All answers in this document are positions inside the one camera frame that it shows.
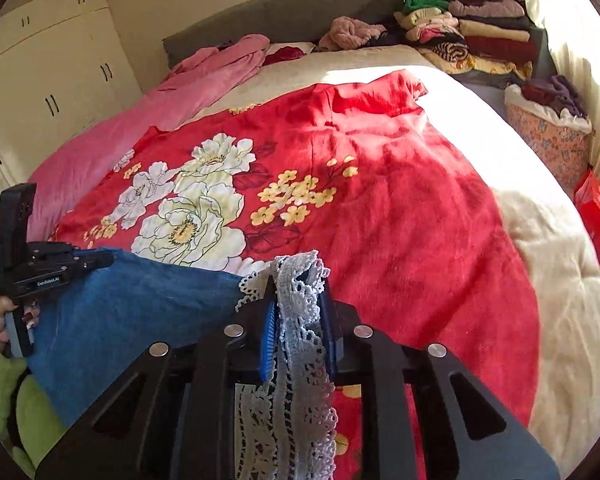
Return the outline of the blue denim pants lace hem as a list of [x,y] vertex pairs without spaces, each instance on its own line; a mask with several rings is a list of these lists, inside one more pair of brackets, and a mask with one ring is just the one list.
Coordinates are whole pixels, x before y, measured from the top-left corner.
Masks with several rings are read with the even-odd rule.
[[243,479],[329,479],[338,416],[318,314],[328,274],[316,252],[230,274],[118,249],[112,266],[42,301],[28,364],[70,426],[151,344],[193,344],[273,283],[280,304],[274,366],[265,384],[235,390],[236,471]]

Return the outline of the green fleece clothing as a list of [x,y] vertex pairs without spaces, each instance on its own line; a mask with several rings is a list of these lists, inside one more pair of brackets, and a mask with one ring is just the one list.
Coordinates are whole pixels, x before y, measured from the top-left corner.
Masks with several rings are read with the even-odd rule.
[[66,431],[27,362],[0,353],[0,443],[10,461],[32,479]]

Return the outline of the cream bed sheet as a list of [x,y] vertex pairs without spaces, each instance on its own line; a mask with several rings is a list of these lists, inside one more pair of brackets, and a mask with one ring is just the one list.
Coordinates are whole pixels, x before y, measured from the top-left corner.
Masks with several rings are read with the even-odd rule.
[[532,434],[567,477],[600,438],[600,265],[568,195],[486,102],[407,46],[311,53],[262,68],[199,112],[268,102],[317,82],[370,82],[408,68],[427,88],[429,121],[490,186],[526,263],[540,311],[540,380]]

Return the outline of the white wardrobe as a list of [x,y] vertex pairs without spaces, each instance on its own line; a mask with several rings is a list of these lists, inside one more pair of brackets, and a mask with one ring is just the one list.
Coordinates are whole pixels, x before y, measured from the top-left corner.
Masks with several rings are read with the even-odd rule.
[[0,18],[0,193],[142,95],[107,0],[32,0]]

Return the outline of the pink quilt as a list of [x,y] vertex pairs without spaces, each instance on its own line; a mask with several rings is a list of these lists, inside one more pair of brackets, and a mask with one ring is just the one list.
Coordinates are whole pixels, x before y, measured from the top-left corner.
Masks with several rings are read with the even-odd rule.
[[60,217],[114,169],[146,131],[178,128],[261,68],[270,40],[247,35],[223,50],[201,48],[131,108],[61,145],[30,177],[36,184],[28,239],[46,240]]

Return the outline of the red bag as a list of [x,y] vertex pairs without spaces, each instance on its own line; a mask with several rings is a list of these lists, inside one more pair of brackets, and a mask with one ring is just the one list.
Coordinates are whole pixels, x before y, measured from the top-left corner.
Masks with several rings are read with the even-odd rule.
[[573,194],[574,206],[591,237],[598,262],[600,263],[600,181],[588,168]]

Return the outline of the red floral blanket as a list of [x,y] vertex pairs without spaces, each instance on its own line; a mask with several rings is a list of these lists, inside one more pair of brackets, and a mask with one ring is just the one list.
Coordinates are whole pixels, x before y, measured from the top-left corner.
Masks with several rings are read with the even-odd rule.
[[[230,274],[316,252],[333,300],[398,344],[443,344],[528,430],[535,293],[490,188],[420,106],[425,92],[398,70],[150,128],[54,241]],[[350,467],[361,478],[361,389],[330,382],[329,479]]]

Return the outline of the floral laundry basket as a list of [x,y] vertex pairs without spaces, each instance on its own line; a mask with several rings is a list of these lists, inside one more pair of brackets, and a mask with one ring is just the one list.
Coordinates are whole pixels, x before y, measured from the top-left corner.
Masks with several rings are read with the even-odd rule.
[[592,122],[564,108],[527,100],[518,84],[504,91],[506,119],[535,155],[547,166],[562,189],[573,196],[590,162]]

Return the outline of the dark red garment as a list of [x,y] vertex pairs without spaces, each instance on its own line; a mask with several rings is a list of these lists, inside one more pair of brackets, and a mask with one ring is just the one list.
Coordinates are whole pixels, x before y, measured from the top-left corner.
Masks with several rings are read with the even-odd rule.
[[281,62],[295,61],[303,58],[306,54],[298,47],[285,46],[275,52],[265,55],[263,66],[269,66]]

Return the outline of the purple clothes in basket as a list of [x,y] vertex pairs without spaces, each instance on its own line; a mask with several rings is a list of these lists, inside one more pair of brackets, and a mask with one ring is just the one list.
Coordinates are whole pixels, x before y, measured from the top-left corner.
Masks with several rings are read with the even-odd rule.
[[584,99],[565,76],[529,79],[521,86],[521,93],[529,101],[548,106],[558,116],[563,110],[568,110],[573,117],[588,116]]

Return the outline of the grey headboard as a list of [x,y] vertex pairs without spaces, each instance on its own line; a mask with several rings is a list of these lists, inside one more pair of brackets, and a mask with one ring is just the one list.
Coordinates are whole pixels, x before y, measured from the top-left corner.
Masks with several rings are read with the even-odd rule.
[[249,0],[215,13],[162,40],[169,67],[197,50],[261,34],[273,44],[320,39],[340,16],[368,24],[385,21],[402,0]]

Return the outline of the stack of folded clothes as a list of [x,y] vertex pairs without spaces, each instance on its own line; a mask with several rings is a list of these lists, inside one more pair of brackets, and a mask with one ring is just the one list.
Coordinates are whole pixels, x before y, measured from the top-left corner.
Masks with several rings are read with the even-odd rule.
[[406,44],[458,79],[505,87],[550,64],[546,32],[522,0],[402,0],[394,21]]

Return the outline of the pink crumpled garment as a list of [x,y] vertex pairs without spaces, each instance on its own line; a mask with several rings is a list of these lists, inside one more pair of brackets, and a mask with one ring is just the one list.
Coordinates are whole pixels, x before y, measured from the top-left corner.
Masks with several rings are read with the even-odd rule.
[[386,28],[384,25],[371,25],[363,21],[340,16],[330,24],[329,30],[317,44],[319,51],[356,50],[378,39]]

